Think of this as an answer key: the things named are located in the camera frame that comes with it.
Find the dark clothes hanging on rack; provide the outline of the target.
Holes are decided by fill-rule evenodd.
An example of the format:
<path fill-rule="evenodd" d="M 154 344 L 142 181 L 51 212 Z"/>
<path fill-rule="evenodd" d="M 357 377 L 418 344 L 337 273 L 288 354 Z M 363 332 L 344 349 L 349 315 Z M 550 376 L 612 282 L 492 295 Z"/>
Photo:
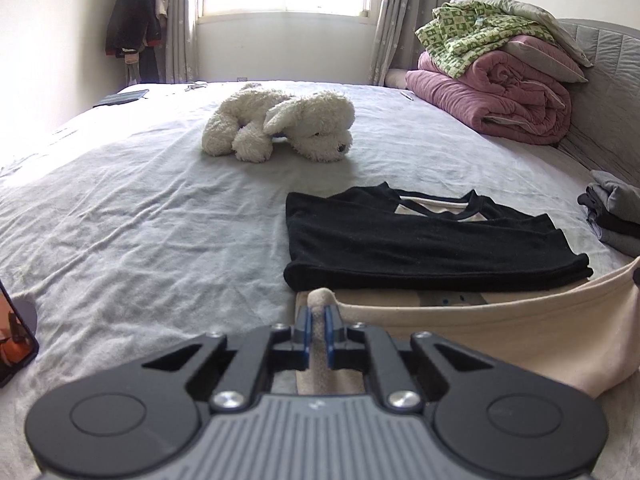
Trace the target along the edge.
<path fill-rule="evenodd" d="M 105 34 L 105 54 L 123 58 L 131 70 L 128 82 L 160 82 L 155 48 L 163 44 L 169 0 L 116 0 Z"/>

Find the grey padded headboard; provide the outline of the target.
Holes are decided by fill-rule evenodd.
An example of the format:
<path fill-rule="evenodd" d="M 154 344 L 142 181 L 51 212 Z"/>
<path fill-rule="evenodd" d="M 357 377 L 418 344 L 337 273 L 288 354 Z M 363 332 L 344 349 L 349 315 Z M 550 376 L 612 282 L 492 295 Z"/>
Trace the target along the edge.
<path fill-rule="evenodd" d="M 591 170 L 639 184 L 639 32 L 602 21 L 563 18 L 592 62 L 572 84 L 570 132 L 559 149 Z"/>

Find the bottom grey folded garment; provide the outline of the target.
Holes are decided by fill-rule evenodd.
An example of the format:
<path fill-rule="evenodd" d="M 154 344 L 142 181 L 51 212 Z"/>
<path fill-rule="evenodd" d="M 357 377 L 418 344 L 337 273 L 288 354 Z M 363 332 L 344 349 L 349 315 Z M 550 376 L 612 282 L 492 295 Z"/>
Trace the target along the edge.
<path fill-rule="evenodd" d="M 598 237 L 601 243 L 613 247 L 618 252 L 631 258 L 640 256 L 640 240 L 638 237 L 616 233 L 606 229 L 598 229 Z"/>

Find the black and cream raglan sweatshirt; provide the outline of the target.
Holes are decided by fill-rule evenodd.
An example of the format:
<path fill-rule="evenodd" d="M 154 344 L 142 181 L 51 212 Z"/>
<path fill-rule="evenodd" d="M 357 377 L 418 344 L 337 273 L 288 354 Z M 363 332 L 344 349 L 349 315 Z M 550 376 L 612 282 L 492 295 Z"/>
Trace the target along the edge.
<path fill-rule="evenodd" d="M 285 201 L 299 307 L 426 330 L 590 396 L 639 368 L 639 266 L 595 276 L 546 214 L 386 184 Z"/>

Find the white plush dog toy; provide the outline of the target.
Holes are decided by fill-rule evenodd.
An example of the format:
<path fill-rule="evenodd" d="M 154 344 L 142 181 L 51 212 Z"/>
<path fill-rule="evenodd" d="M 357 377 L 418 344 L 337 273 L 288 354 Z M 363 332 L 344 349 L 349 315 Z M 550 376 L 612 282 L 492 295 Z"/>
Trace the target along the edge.
<path fill-rule="evenodd" d="M 273 142 L 282 139 L 312 162 L 338 162 L 352 146 L 354 122 L 352 102 L 333 92 L 292 96 L 247 87 L 221 102 L 203 130 L 201 148 L 210 156 L 265 162 Z"/>

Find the top grey folded garment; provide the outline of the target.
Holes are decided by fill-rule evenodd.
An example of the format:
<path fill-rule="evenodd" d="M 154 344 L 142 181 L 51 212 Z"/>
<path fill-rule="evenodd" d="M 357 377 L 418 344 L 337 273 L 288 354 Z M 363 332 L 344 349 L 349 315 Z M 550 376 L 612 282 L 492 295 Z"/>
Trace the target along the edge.
<path fill-rule="evenodd" d="M 639 189 L 606 171 L 592 170 L 591 175 L 597 188 L 605 195 L 605 198 L 602 198 L 605 209 L 618 218 L 638 223 Z"/>

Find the green patterned blanket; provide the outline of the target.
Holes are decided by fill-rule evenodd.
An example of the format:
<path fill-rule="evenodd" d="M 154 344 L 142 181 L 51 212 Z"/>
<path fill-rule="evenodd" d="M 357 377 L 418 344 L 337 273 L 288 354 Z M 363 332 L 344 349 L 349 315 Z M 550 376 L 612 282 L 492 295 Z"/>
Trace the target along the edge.
<path fill-rule="evenodd" d="M 459 78 L 478 58 L 500 49 L 515 36 L 554 43 L 541 24 L 506 14 L 480 0 L 445 3 L 432 15 L 431 21 L 416 30 L 416 38 L 432 63 L 451 78 Z"/>

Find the grey pink pillow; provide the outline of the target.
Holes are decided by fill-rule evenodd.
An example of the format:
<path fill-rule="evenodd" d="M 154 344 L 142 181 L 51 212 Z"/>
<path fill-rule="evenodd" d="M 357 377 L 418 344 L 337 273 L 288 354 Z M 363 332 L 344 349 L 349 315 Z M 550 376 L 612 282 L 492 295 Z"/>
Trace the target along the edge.
<path fill-rule="evenodd" d="M 555 41 L 552 44 L 533 36 L 520 35 L 510 39 L 502 47 L 503 51 L 559 82 L 585 84 L 588 81 L 582 67 L 590 68 L 592 63 L 552 14 L 539 6 L 516 0 L 496 0 L 495 4 L 506 14 L 529 18 L 544 26 Z"/>

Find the grey folded garment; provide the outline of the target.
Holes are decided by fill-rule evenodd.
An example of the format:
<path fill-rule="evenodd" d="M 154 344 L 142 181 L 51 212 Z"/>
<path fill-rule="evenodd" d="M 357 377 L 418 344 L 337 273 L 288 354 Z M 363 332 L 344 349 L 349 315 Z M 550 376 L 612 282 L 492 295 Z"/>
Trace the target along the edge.
<path fill-rule="evenodd" d="M 592 170 L 591 175 L 597 188 L 605 195 L 605 198 L 602 198 L 605 209 L 618 218 L 638 223 L 639 189 L 606 171 Z"/>
<path fill-rule="evenodd" d="M 640 256 L 640 240 L 638 237 L 616 233 L 606 229 L 598 229 L 598 237 L 601 243 L 613 247 L 618 252 L 631 258 Z"/>

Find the grey bed sheet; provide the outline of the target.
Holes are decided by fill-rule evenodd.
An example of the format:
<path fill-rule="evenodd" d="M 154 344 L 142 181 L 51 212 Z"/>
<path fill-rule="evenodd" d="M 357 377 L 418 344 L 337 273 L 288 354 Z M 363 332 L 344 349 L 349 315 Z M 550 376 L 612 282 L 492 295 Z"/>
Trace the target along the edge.
<path fill-rule="evenodd" d="M 601 244 L 577 196 L 589 171 L 548 146 L 489 139 L 415 96 L 341 84 L 352 148 L 315 164 L 287 146 L 268 162 L 210 157 L 205 123 L 234 84 L 153 86 L 88 110 L 42 140 L 1 133 L 1 279 L 38 316 L 38 356 L 1 391 L 1 474 L 38 474 L 24 419 L 48 390 L 206 332 L 291 321 L 289 192 L 352 186 L 459 197 L 475 191 L 548 214 L 603 275 L 626 258 Z"/>

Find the pink folded quilt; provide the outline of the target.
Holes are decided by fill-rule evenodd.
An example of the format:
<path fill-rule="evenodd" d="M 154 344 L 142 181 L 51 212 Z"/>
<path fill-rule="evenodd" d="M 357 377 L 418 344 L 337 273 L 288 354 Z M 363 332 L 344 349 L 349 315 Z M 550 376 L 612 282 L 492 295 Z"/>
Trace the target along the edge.
<path fill-rule="evenodd" d="M 458 78 L 439 70 L 424 52 L 405 80 L 420 99 L 485 136 L 551 145 L 570 128 L 567 88 L 500 50 L 482 55 Z"/>

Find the grey dotted curtain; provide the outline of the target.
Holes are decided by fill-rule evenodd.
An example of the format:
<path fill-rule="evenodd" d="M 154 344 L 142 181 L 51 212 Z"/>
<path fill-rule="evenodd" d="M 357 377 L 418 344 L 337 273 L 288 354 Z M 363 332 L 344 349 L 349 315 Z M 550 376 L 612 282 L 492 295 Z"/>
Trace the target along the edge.
<path fill-rule="evenodd" d="M 369 84 L 382 86 L 392 68 L 411 70 L 423 46 L 416 31 L 447 0 L 382 0 L 376 16 Z"/>

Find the black folded garment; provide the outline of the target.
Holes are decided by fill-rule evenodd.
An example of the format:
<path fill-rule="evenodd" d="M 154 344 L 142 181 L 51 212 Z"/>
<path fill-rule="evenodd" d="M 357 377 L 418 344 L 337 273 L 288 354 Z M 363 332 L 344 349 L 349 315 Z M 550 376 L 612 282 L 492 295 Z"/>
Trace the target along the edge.
<path fill-rule="evenodd" d="M 636 222 L 623 220 L 605 209 L 604 203 L 597 195 L 582 193 L 577 197 L 577 203 L 587 207 L 587 216 L 597 226 L 617 234 L 633 237 L 640 236 L 640 226 Z"/>

